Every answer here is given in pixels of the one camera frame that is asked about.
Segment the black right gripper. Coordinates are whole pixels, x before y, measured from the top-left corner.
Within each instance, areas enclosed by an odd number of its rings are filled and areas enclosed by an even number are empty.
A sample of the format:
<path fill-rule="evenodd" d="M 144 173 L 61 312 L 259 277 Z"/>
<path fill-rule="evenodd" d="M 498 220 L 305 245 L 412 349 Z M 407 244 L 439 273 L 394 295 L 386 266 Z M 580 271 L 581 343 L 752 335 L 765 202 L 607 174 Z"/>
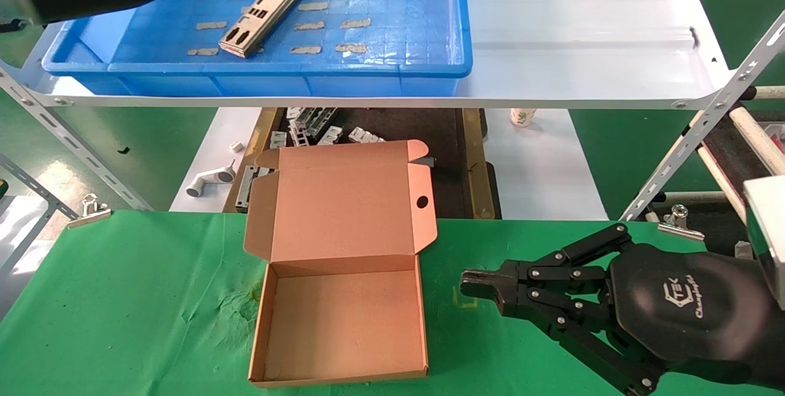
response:
<path fill-rule="evenodd" d="M 783 386 L 783 311 L 757 262 L 642 243 L 612 259 L 610 274 L 591 267 L 631 243 L 627 226 L 612 224 L 536 260 L 465 270 L 460 292 L 529 321 L 625 395 L 653 393 L 664 366 L 719 384 Z M 618 322 L 606 305 L 557 293 L 597 292 L 609 278 Z"/>

